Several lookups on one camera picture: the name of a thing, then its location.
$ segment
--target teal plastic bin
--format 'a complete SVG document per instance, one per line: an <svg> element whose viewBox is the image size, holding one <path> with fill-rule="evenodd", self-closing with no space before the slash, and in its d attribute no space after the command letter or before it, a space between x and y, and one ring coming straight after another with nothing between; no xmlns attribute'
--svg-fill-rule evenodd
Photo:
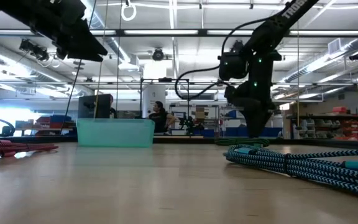
<svg viewBox="0 0 358 224"><path fill-rule="evenodd" d="M149 119L80 118L78 145L88 147L150 147L154 121Z"/></svg>

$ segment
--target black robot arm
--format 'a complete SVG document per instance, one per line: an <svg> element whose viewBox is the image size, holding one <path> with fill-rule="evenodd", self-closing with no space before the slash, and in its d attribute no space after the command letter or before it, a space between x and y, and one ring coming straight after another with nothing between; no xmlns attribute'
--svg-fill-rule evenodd
<svg viewBox="0 0 358 224"><path fill-rule="evenodd" d="M80 0L0 0L0 11L52 40L57 57L101 62L107 50L93 37Z"/></svg>
<svg viewBox="0 0 358 224"><path fill-rule="evenodd" d="M293 0L284 10L269 17L252 33L241 50L224 52L220 57L219 77L248 80L237 88L229 86L224 96L227 102L240 108L247 121L250 137L258 137L272 115L275 105L270 98L273 62L281 60L275 50L290 28L306 14L318 0Z"/></svg>

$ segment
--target white column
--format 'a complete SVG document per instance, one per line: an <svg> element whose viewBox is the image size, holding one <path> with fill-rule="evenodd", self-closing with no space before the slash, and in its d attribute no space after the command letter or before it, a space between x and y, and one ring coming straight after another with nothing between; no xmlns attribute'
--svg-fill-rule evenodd
<svg viewBox="0 0 358 224"><path fill-rule="evenodd" d="M156 101L161 101L164 108L167 108L165 105L165 85L150 84L143 90L142 116L144 118L153 113L153 106Z"/></svg>

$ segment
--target computer monitor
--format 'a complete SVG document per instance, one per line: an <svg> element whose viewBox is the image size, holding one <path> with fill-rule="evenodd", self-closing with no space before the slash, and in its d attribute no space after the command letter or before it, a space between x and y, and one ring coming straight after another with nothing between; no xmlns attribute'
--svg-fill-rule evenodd
<svg viewBox="0 0 358 224"><path fill-rule="evenodd" d="M96 95L80 97L78 99L78 118L110 118L111 98L110 94L99 95L96 116L94 116Z"/></svg>

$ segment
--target person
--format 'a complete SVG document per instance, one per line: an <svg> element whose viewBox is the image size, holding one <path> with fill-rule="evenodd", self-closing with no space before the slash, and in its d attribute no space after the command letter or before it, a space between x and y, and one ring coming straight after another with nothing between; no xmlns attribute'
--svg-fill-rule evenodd
<svg viewBox="0 0 358 224"><path fill-rule="evenodd" d="M114 98L112 97L112 95L110 95L110 105L111 106L112 106L113 101L114 101ZM113 107L110 107L110 118L117 118L117 111Z"/></svg>
<svg viewBox="0 0 358 224"><path fill-rule="evenodd" d="M148 119L155 122L154 133L166 133L169 127L175 123L176 117L168 114L160 101L156 101L153 107L154 113Z"/></svg>

